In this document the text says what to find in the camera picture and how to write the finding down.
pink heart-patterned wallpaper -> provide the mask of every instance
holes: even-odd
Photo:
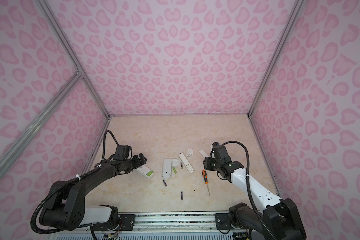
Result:
[[[111,114],[247,113],[294,0],[51,0]]]
[[[308,1],[253,119],[308,239],[360,239],[360,1]]]
[[[75,70],[32,0],[0,1],[0,156]]]
[[[0,240],[42,239],[30,217],[55,181],[81,173],[105,117],[82,82],[0,180]]]

vented metal panel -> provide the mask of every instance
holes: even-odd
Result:
[[[98,240],[107,240],[96,234]],[[93,240],[88,234],[59,234],[56,240]],[[122,233],[117,240],[232,240],[232,233]]]

wall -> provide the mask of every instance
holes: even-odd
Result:
[[[247,113],[293,3],[49,1],[111,114]]]
[[[105,117],[82,82],[0,180],[0,240],[42,237],[30,217],[55,181],[81,173]]]
[[[308,2],[254,124],[309,239],[360,238],[360,1]]]
[[[0,1],[0,156],[75,71],[32,0]]]

diagonal metal beam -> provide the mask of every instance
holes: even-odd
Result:
[[[9,151],[0,158],[0,179],[6,174],[19,155],[29,145],[45,123],[48,122],[49,118],[55,113],[56,109],[81,79],[83,80],[83,75],[80,71],[77,71],[58,94],[54,96],[43,111],[29,124]]]
[[[47,0],[34,0],[38,7],[40,8],[41,12],[44,14],[44,17],[48,21],[50,27],[52,28],[53,32],[55,33],[56,37],[60,41],[62,47],[67,52],[69,59],[72,61],[73,65],[76,66],[77,70],[80,70],[84,75],[84,83],[89,90],[89,93],[92,95],[93,99],[95,100],[97,106],[101,109],[102,113],[109,118],[109,113],[104,106],[104,103],[101,101],[100,96],[97,94],[95,88],[93,87],[85,69],[80,63],[75,51],[73,50],[72,46],[69,43],[67,36],[65,35],[64,31],[62,30],[58,20],[50,8]]]
[[[283,52],[283,48],[287,44],[287,41],[292,34],[293,28],[295,27],[296,22],[298,21],[299,15],[302,12],[306,2],[307,2],[306,0],[296,0],[295,1],[294,5],[292,7],[292,10],[291,10],[290,16],[288,17],[287,23],[282,31],[282,35],[280,36],[279,42],[276,45],[274,54],[272,55],[271,61],[269,62],[268,66],[267,66],[264,77],[261,80],[259,89],[256,92],[253,103],[248,112],[248,116],[251,116],[253,114],[257,104],[259,103],[259,99],[260,99],[261,94],[263,93],[264,86],[268,82],[268,80],[271,76],[271,73],[277,64],[277,61],[278,61],[280,55]]]

pink wall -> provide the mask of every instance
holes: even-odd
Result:
[[[0,240],[40,237],[30,217],[55,181],[81,173],[105,118],[79,82],[0,181]]]
[[[247,113],[294,0],[51,0],[111,114]]]
[[[254,123],[309,239],[359,239],[360,1],[308,2]]]
[[[73,71],[32,0],[0,1],[0,156]]]

